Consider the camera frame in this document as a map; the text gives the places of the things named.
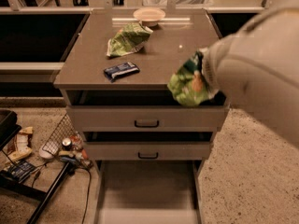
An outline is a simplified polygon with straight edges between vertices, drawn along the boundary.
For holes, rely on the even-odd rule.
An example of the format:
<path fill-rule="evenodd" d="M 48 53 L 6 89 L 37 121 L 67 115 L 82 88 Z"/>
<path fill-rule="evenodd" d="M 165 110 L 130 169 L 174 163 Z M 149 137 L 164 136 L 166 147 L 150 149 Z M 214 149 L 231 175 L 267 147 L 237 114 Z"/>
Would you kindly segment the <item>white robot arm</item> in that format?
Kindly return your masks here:
<path fill-rule="evenodd" d="M 299 6 L 272 7 L 204 53 L 208 84 L 293 145 L 299 144 Z"/>

